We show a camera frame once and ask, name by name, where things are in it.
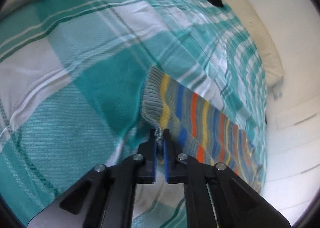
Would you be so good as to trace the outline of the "white wall socket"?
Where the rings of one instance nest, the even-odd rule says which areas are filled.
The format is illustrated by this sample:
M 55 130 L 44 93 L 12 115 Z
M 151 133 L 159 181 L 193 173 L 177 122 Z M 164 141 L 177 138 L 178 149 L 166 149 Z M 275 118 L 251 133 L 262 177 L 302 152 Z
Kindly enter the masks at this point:
M 272 93 L 275 100 L 281 99 L 283 97 L 283 91 L 280 83 L 272 87 Z

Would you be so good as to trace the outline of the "white wardrobe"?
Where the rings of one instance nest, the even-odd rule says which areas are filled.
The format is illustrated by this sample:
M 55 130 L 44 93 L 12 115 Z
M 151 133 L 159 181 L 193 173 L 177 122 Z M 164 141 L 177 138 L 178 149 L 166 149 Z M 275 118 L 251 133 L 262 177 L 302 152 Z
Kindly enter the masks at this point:
M 295 223 L 319 190 L 319 75 L 268 96 L 264 198 Z

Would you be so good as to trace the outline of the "cream padded headboard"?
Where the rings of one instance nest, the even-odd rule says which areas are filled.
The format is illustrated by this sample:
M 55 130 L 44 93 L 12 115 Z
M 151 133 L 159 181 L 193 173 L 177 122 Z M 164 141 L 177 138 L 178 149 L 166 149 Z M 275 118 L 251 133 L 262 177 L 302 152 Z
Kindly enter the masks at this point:
M 223 0 L 240 19 L 257 46 L 266 75 L 266 84 L 274 87 L 284 77 L 284 69 L 276 45 L 259 15 L 248 0 Z

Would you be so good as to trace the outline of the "teal plaid bedspread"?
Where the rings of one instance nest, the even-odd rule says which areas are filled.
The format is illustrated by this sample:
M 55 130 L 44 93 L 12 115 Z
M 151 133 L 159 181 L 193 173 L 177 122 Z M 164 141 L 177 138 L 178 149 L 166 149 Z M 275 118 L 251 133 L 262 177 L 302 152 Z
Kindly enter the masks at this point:
M 230 6 L 35 0 L 1 20 L 1 196 L 22 224 L 148 140 L 141 105 L 152 67 L 245 130 L 264 186 L 265 72 Z

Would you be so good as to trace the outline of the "striped knit sweater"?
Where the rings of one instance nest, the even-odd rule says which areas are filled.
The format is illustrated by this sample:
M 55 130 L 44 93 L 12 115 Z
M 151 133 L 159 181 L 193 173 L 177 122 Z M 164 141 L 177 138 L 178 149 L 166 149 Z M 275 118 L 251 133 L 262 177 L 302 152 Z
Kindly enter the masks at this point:
M 200 163 L 226 164 L 260 193 L 264 167 L 244 129 L 189 88 L 152 67 L 143 89 L 141 115 L 156 130 L 158 153 L 164 156 L 164 130 L 183 152 Z

